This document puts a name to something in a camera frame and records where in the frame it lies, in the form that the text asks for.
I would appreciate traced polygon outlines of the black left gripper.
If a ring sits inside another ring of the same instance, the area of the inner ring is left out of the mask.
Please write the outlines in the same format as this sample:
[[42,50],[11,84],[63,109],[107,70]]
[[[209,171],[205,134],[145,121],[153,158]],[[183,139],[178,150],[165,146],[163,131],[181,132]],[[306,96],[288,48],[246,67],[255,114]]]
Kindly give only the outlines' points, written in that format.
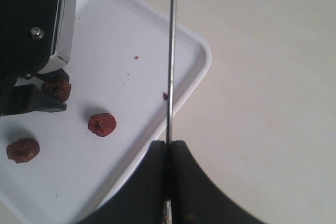
[[[70,60],[76,0],[1,0],[1,67],[42,81],[65,79]],[[35,85],[16,86],[1,116],[63,112],[67,105]]]

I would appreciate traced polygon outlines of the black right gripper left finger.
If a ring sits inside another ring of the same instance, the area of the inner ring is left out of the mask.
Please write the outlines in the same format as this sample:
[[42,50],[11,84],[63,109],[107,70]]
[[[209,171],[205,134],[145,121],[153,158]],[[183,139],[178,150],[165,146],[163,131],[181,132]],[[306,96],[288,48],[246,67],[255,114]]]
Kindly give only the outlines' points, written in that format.
[[162,223],[165,152],[164,142],[151,142],[142,161],[117,193],[80,223]]

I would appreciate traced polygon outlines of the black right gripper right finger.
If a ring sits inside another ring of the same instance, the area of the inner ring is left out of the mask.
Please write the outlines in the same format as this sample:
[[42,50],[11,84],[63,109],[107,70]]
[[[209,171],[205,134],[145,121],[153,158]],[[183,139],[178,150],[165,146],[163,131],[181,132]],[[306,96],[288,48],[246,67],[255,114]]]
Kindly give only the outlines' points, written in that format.
[[173,223],[263,223],[210,180],[184,141],[170,144],[170,199]]

